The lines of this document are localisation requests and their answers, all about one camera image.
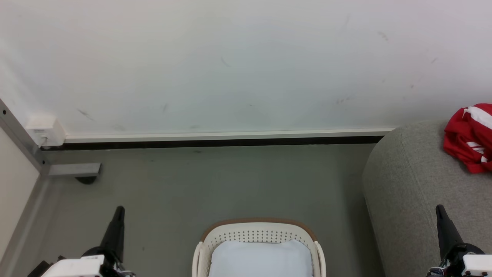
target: baseboard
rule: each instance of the baseboard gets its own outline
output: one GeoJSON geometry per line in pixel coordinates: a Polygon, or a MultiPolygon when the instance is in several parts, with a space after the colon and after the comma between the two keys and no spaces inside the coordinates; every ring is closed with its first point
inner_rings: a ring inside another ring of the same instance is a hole
{"type": "Polygon", "coordinates": [[[387,133],[389,133],[391,130],[393,130],[393,128],[226,132],[226,133],[181,133],[181,134],[146,134],[146,135],[86,135],[86,136],[67,135],[65,139],[65,143],[363,137],[363,136],[384,136],[387,133]]]}
{"type": "Polygon", "coordinates": [[[68,136],[64,145],[43,150],[377,143],[392,129],[68,136]]]}

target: white baseboard trim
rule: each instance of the white baseboard trim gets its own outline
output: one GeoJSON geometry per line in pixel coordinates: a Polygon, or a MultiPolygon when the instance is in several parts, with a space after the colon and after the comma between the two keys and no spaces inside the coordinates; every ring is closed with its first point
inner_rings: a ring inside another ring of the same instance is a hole
{"type": "Polygon", "coordinates": [[[333,129],[301,131],[181,133],[181,134],[128,134],[128,135],[67,135],[65,143],[136,142],[136,141],[185,141],[220,139],[292,139],[384,136],[394,128],[333,129]]]}

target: white wall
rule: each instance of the white wall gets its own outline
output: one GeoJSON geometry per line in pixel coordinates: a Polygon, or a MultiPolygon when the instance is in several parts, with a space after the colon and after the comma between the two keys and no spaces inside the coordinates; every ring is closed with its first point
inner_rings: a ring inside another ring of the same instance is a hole
{"type": "Polygon", "coordinates": [[[36,168],[0,128],[0,260],[39,176],[36,168]]]}
{"type": "Polygon", "coordinates": [[[0,98],[73,136],[395,127],[492,100],[488,0],[4,0],[0,98]]]}

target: gray floor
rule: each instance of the gray floor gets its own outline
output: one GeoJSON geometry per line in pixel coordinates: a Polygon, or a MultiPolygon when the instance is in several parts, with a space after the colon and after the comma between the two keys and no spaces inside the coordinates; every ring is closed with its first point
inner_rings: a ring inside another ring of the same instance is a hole
{"type": "Polygon", "coordinates": [[[55,261],[58,255],[80,257],[99,244],[114,209],[123,205],[124,265],[139,277],[191,276],[193,251],[209,225],[254,216],[307,224],[324,248],[328,276],[380,277],[384,274],[360,181],[372,148],[352,144],[50,152],[54,163],[102,162],[103,172],[90,186],[71,178],[53,180],[35,223],[39,234],[46,230],[38,238],[40,250],[30,251],[36,243],[28,243],[23,255],[30,253],[36,263],[55,261]]]}

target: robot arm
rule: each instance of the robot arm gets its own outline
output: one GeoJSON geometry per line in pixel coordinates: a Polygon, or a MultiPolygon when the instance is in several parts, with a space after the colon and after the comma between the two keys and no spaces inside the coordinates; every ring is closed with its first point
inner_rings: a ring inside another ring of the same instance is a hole
{"type": "Polygon", "coordinates": [[[492,255],[464,243],[443,205],[435,207],[441,264],[429,269],[427,276],[484,277],[492,274],[492,255]]]}
{"type": "Polygon", "coordinates": [[[80,259],[60,256],[55,264],[42,261],[28,277],[136,277],[124,269],[124,208],[119,206],[100,246],[86,251],[80,259]]]}

